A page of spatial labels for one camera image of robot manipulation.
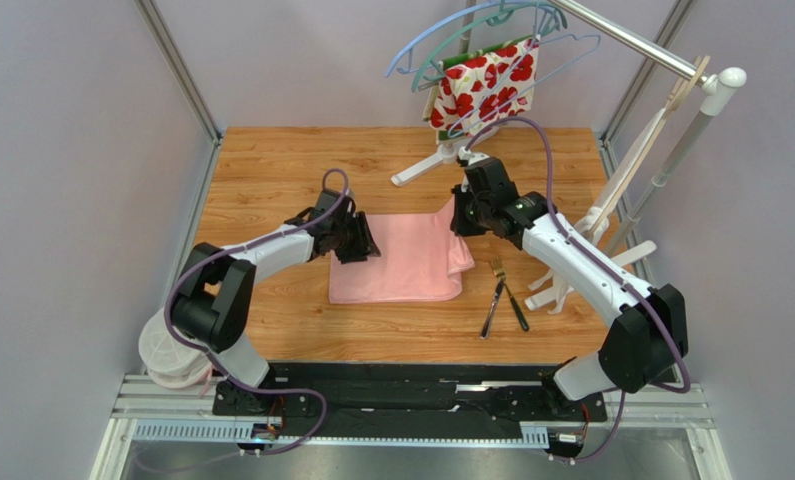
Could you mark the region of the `pink cloth napkin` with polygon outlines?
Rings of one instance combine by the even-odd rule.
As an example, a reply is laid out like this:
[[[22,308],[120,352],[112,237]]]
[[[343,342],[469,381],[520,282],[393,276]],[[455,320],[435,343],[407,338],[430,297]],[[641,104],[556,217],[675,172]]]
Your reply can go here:
[[[455,200],[439,211],[368,217],[378,257],[330,263],[331,304],[440,302],[459,296],[462,273],[475,267],[463,238],[450,229]]]

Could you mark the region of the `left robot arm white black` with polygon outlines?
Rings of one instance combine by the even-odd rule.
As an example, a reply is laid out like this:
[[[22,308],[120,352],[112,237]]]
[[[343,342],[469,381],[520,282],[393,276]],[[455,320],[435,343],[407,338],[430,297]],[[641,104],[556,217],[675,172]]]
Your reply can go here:
[[[163,307],[167,330],[237,386],[260,390],[270,366],[245,335],[254,287],[328,254],[347,264],[380,250],[352,195],[324,189],[314,206],[269,234],[226,247],[196,245]]]

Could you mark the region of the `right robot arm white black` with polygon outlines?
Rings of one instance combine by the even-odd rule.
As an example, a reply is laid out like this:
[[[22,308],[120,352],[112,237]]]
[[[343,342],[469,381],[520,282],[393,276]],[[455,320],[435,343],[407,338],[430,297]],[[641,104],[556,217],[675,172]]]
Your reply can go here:
[[[518,193],[503,162],[484,154],[459,159],[465,178],[452,192],[452,231],[487,232],[540,260],[572,286],[608,327],[599,349],[553,373],[553,387],[570,401],[619,389],[636,393],[689,351],[685,300],[630,274],[592,245],[537,192]]]

